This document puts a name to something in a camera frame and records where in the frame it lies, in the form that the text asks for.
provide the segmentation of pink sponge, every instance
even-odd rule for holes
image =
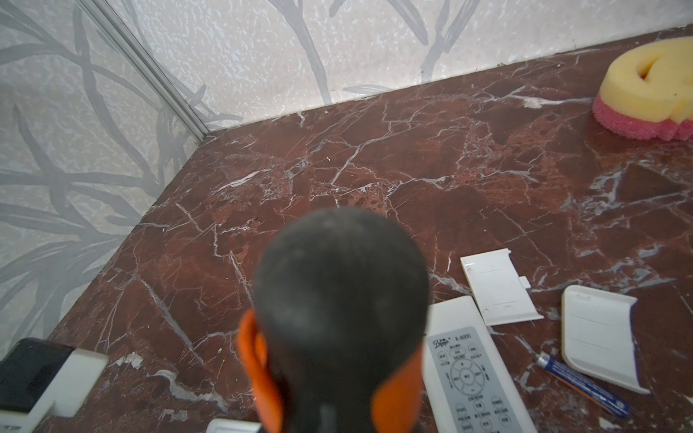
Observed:
[[[685,120],[678,124],[671,119],[661,122],[642,121],[621,114],[610,108],[597,95],[592,112],[606,129],[630,139],[649,140],[659,138],[668,140],[688,140],[693,137],[693,121]]]

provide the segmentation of white plastic cover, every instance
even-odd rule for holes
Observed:
[[[217,418],[209,423],[206,433],[256,433],[260,427],[260,423]]]
[[[563,292],[563,359],[573,369],[640,394],[631,336],[637,298],[571,285]]]
[[[529,281],[518,275],[509,255],[504,248],[460,258],[487,326],[544,318],[529,298]]]

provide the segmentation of white plastic device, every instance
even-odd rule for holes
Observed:
[[[640,394],[631,307],[638,298],[582,285],[563,291],[563,359],[573,369]]]
[[[509,255],[503,248],[460,258],[487,326],[544,318],[527,293],[529,280],[518,275]]]
[[[17,433],[29,433],[46,415],[75,416],[107,363],[106,355],[75,349],[29,413],[0,410],[0,426]]]
[[[256,433],[260,427],[260,423],[217,418],[209,423],[205,433]]]
[[[440,433],[536,433],[470,296],[429,307],[423,381]]]

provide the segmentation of black object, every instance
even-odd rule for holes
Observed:
[[[421,344],[428,271],[397,224],[358,208],[318,211],[264,251],[254,307],[287,431],[375,432],[375,390]]]
[[[0,362],[0,409],[28,414],[75,349],[23,338]]]

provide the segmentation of black panel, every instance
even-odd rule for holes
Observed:
[[[21,339],[0,363],[0,409],[29,413],[73,350],[38,338]]]

